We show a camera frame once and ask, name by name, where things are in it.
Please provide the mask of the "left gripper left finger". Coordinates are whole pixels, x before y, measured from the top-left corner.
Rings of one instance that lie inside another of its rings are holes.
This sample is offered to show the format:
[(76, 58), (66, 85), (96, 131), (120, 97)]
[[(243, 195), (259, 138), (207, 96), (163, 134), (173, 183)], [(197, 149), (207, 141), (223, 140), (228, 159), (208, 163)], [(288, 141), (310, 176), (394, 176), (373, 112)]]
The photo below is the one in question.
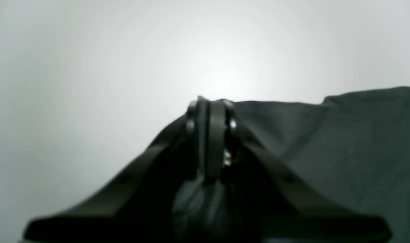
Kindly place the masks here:
[(26, 243), (80, 243), (112, 226), (136, 193), (152, 164), (174, 145), (179, 132), (194, 133), (197, 101), (189, 104), (185, 115), (163, 129), (136, 159), (93, 195), (56, 215), (31, 220), (23, 234)]

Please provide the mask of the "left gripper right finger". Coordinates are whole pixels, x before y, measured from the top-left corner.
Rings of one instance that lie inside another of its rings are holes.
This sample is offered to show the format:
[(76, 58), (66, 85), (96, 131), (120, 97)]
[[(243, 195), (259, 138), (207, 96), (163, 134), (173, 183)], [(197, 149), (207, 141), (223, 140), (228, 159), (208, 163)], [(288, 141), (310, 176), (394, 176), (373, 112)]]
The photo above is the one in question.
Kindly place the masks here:
[(268, 149), (223, 102), (231, 158), (222, 166), (229, 208), (242, 243), (386, 243), (379, 216), (361, 214), (323, 196)]

